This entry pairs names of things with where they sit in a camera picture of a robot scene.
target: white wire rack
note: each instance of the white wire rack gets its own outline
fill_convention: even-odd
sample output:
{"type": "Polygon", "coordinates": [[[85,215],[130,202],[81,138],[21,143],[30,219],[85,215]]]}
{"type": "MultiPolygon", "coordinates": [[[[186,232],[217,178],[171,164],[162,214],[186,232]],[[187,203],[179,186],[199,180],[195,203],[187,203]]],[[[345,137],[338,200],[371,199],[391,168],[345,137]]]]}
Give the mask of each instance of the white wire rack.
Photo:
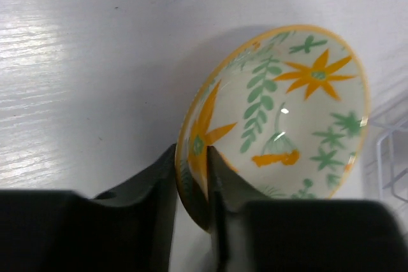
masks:
{"type": "Polygon", "coordinates": [[[365,196],[389,209],[408,238],[408,95],[371,116],[365,151],[365,196]]]}
{"type": "Polygon", "coordinates": [[[370,120],[370,125],[381,127],[385,131],[380,135],[376,143],[376,157],[377,157],[377,179],[378,179],[378,195],[381,201],[384,201],[384,189],[390,188],[391,194],[397,199],[408,203],[408,198],[401,197],[397,194],[395,190],[395,184],[402,179],[407,173],[408,168],[400,171],[398,174],[395,174],[395,150],[394,150],[394,134],[396,132],[408,132],[408,127],[405,125],[408,123],[408,115],[402,117],[396,124],[382,124],[374,120],[370,120]],[[390,169],[390,181],[387,184],[384,184],[384,167],[383,167],[383,143],[387,141],[388,144],[388,154],[389,154],[389,169],[390,169]]]}

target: green vine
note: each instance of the green vine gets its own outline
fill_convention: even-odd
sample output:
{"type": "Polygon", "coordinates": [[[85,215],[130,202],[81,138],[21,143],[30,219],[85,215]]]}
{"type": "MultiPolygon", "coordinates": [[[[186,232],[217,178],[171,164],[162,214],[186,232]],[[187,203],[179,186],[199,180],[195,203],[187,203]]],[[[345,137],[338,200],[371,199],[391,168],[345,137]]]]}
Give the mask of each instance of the green vine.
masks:
{"type": "Polygon", "coordinates": [[[244,119],[247,120],[244,126],[244,133],[241,138],[245,139],[241,146],[240,152],[248,151],[251,144],[256,141],[256,135],[261,134],[263,125],[268,120],[267,111],[272,110],[273,100],[268,96],[268,92],[275,92],[277,85],[269,75],[277,76],[282,73],[280,67],[276,66],[279,60],[273,59],[271,55],[269,58],[262,60],[261,64],[257,66],[252,74],[254,75],[247,84],[247,89],[251,89],[248,95],[247,102],[251,103],[244,113],[244,119]]]}

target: white surface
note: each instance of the white surface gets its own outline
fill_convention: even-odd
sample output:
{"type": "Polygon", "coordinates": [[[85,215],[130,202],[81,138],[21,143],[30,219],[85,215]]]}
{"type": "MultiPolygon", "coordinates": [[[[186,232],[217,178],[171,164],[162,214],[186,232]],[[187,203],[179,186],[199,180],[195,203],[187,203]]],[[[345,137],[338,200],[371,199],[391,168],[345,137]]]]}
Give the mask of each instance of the white surface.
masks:
{"type": "MultiPolygon", "coordinates": [[[[209,71],[278,25],[316,24],[341,34],[367,67],[374,106],[406,90],[407,0],[0,3],[3,188],[93,196],[120,183],[176,140],[209,71]]],[[[340,192],[360,197],[359,180],[354,170],[340,192]]],[[[209,237],[179,205],[171,271],[208,271],[209,248],[209,237]]]]}

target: green plant motif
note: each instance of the green plant motif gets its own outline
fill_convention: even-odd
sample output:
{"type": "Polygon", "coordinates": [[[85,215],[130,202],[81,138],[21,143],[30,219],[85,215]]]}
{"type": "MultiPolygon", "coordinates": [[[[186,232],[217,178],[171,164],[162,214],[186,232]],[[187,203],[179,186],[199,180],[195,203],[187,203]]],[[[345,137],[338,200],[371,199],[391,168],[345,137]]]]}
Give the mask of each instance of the green plant motif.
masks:
{"type": "Polygon", "coordinates": [[[286,197],[286,195],[279,188],[276,187],[262,185],[258,187],[258,190],[272,199],[286,197]]]}
{"type": "Polygon", "coordinates": [[[314,36],[313,35],[309,35],[306,40],[305,40],[305,44],[304,45],[300,45],[300,46],[293,46],[290,47],[290,54],[293,54],[295,52],[299,52],[304,50],[306,54],[310,53],[310,48],[312,47],[316,47],[316,46],[321,46],[327,43],[327,39],[322,39],[321,41],[314,41],[314,36]]]}
{"type": "Polygon", "coordinates": [[[245,131],[241,135],[241,138],[245,139],[240,149],[241,153],[248,151],[252,142],[256,141],[257,133],[262,133],[263,125],[268,120],[266,113],[273,108],[273,100],[267,93],[275,92],[277,85],[268,78],[268,75],[277,76],[282,73],[281,68],[276,66],[278,62],[279,60],[273,59],[271,55],[269,58],[262,60],[261,64],[252,71],[254,76],[247,84],[247,89],[251,89],[247,101],[251,105],[244,113],[244,119],[247,122],[244,126],[245,131]]]}
{"type": "Polygon", "coordinates": [[[333,159],[336,153],[337,150],[332,150],[326,153],[321,147],[319,147],[319,155],[311,157],[310,160],[320,162],[318,167],[319,171],[325,167],[329,167],[331,170],[336,171],[335,166],[344,166],[343,162],[333,159]]]}
{"type": "Polygon", "coordinates": [[[281,32],[277,35],[275,35],[273,38],[270,39],[270,43],[277,43],[278,45],[283,43],[285,39],[287,39],[290,35],[294,35],[296,31],[287,31],[287,32],[281,32]]]}
{"type": "Polygon", "coordinates": [[[208,94],[210,93],[210,89],[214,84],[215,79],[213,79],[211,83],[207,86],[207,88],[204,90],[203,94],[201,95],[200,101],[203,101],[205,98],[207,98],[208,94]]]}
{"type": "Polygon", "coordinates": [[[300,152],[286,133],[279,128],[279,118],[284,109],[283,102],[277,109],[275,117],[275,132],[262,148],[261,155],[252,156],[252,161],[258,166],[267,166],[281,162],[285,166],[294,165],[300,158],[300,152]]]}
{"type": "Polygon", "coordinates": [[[227,66],[225,67],[225,70],[233,66],[236,66],[236,68],[240,68],[242,71],[244,69],[244,66],[249,61],[253,61],[256,57],[267,54],[272,49],[273,49],[273,43],[269,43],[257,51],[254,51],[252,48],[245,49],[243,52],[238,54],[231,62],[227,64],[227,66]]]}
{"type": "Polygon", "coordinates": [[[327,187],[332,190],[335,187],[339,186],[340,181],[341,181],[341,176],[340,175],[335,175],[334,173],[328,173],[326,175],[326,184],[327,187]]]}
{"type": "Polygon", "coordinates": [[[320,142],[321,145],[327,143],[329,144],[331,149],[334,149],[335,147],[345,149],[345,146],[340,142],[339,139],[343,138],[346,135],[335,133],[332,127],[329,127],[327,129],[327,132],[314,132],[312,134],[315,136],[324,137],[324,139],[320,142]]]}
{"type": "Polygon", "coordinates": [[[233,60],[231,60],[226,66],[225,70],[228,70],[229,68],[233,67],[234,65],[237,65],[237,67],[240,67],[241,69],[244,68],[244,66],[247,64],[248,61],[253,59],[253,56],[250,56],[252,53],[252,50],[250,48],[245,49],[243,52],[238,54],[233,60]]]}
{"type": "Polygon", "coordinates": [[[346,116],[338,113],[331,113],[330,115],[337,119],[334,124],[341,127],[341,131],[346,130],[349,138],[360,135],[361,120],[357,119],[354,111],[350,111],[346,116]]]}
{"type": "Polygon", "coordinates": [[[292,194],[292,199],[315,199],[317,198],[315,194],[310,193],[309,189],[313,186],[313,181],[306,178],[303,180],[303,189],[299,189],[299,191],[295,194],[292,194]]]}

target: ceramic bowl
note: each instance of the ceramic bowl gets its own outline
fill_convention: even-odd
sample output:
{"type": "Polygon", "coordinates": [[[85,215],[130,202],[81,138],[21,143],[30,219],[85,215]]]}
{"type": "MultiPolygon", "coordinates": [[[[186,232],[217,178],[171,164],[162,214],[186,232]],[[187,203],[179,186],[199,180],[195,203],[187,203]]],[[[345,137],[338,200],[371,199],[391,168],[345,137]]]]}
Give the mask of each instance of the ceramic bowl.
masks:
{"type": "Polygon", "coordinates": [[[348,44],[293,25],[241,46],[194,98],[176,149],[177,185],[198,225],[207,217],[207,146],[271,198],[328,198],[364,136],[368,89],[348,44]]]}

